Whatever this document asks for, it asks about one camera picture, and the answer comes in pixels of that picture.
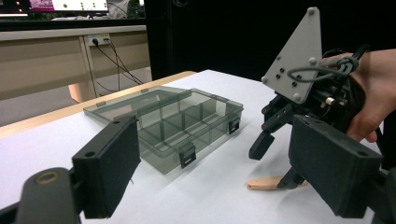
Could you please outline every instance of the white tabletop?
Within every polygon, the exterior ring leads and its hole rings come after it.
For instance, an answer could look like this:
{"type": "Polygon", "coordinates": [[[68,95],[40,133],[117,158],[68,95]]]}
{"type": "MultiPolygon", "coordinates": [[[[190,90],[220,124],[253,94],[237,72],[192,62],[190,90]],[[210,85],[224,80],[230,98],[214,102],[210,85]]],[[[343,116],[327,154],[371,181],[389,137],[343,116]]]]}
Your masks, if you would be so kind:
{"type": "MultiPolygon", "coordinates": [[[[260,161],[248,150],[261,132],[262,108],[275,97],[259,81],[204,71],[166,86],[196,88],[243,104],[240,128],[197,154],[186,168],[162,175],[146,161],[137,167],[117,210],[109,219],[82,223],[371,223],[336,217],[311,186],[292,190],[247,189],[247,181],[284,175],[290,168],[291,127],[284,126],[260,161]]],[[[83,112],[0,139],[0,208],[17,202],[24,181],[51,168],[72,167],[71,158],[105,124],[83,112]]],[[[375,145],[364,143],[375,149],[375,145]]]]}

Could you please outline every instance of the wooden table edge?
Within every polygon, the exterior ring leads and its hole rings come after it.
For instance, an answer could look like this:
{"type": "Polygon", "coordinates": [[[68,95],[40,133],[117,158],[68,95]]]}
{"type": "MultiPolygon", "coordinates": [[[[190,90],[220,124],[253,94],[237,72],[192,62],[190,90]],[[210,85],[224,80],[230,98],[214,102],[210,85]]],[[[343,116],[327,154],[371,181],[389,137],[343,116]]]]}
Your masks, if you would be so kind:
{"type": "Polygon", "coordinates": [[[0,127],[0,139],[11,136],[16,133],[21,133],[21,132],[33,129],[35,127],[38,127],[38,126],[46,124],[46,123],[50,123],[52,121],[55,121],[56,119],[62,119],[67,116],[77,114],[77,113],[81,112],[84,107],[87,107],[89,105],[94,105],[99,102],[112,100],[112,99],[121,97],[123,95],[141,91],[143,89],[151,88],[154,86],[161,86],[161,85],[167,84],[169,82],[181,79],[183,77],[188,77],[192,74],[195,74],[195,72],[186,71],[186,72],[178,73],[178,74],[175,74],[175,75],[172,75],[169,77],[164,77],[164,78],[160,78],[157,80],[153,80],[148,83],[145,83],[145,84],[142,84],[142,85],[139,85],[136,87],[132,87],[132,88],[124,90],[124,91],[114,92],[109,95],[101,96],[96,99],[82,102],[77,105],[71,105],[71,106],[68,106],[68,107],[65,107],[65,108],[62,108],[59,110],[55,110],[55,111],[52,111],[52,112],[49,112],[49,113],[46,113],[43,115],[39,115],[39,116],[30,118],[30,119],[25,119],[22,121],[18,121],[18,122],[12,123],[12,124],[5,125],[3,127],[0,127]]]}

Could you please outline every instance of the power outlet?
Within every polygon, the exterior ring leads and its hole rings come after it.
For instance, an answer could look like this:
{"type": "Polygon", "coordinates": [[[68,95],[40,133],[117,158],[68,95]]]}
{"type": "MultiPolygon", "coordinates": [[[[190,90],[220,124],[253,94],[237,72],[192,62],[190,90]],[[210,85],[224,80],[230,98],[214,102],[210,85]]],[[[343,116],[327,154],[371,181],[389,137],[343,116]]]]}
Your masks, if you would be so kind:
{"type": "Polygon", "coordinates": [[[108,42],[106,39],[110,39],[110,34],[100,34],[100,35],[87,35],[90,46],[96,46],[93,40],[98,41],[98,45],[106,45],[108,42]]]}

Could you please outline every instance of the desk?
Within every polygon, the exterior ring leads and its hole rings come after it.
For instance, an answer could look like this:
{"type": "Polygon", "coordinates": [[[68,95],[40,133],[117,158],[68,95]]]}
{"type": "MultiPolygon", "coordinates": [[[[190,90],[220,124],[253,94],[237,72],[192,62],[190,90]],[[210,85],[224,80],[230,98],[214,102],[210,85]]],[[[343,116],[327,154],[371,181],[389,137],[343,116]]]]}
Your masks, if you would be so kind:
{"type": "MultiPolygon", "coordinates": [[[[261,161],[248,158],[261,131],[261,110],[274,92],[259,81],[210,70],[179,76],[183,78],[169,78],[172,81],[164,84],[165,80],[163,85],[196,88],[243,104],[240,129],[199,152],[186,168],[178,167],[167,175],[142,161],[112,218],[86,220],[81,214],[82,223],[371,223],[370,209],[364,219],[335,217],[309,185],[293,190],[248,190],[249,179],[283,175],[290,168],[289,125],[274,134],[276,140],[261,161]]],[[[0,139],[0,207],[18,201],[23,182],[36,172],[72,167],[71,157],[105,127],[81,112],[96,100],[73,112],[68,108],[57,111],[64,112],[63,118],[0,139]]]]}

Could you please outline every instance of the box latch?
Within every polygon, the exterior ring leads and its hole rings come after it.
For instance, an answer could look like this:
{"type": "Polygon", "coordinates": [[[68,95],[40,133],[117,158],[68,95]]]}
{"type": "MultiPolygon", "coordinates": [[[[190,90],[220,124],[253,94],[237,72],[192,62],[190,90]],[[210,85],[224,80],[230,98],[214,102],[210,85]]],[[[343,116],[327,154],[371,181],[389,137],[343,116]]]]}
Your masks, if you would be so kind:
{"type": "Polygon", "coordinates": [[[188,143],[187,145],[184,145],[180,148],[178,156],[180,157],[181,168],[186,167],[197,158],[195,153],[195,145],[193,143],[188,143]]]}
{"type": "Polygon", "coordinates": [[[236,117],[236,118],[232,119],[230,122],[228,122],[228,134],[231,134],[239,129],[240,121],[241,121],[241,119],[239,117],[236,117]]]}

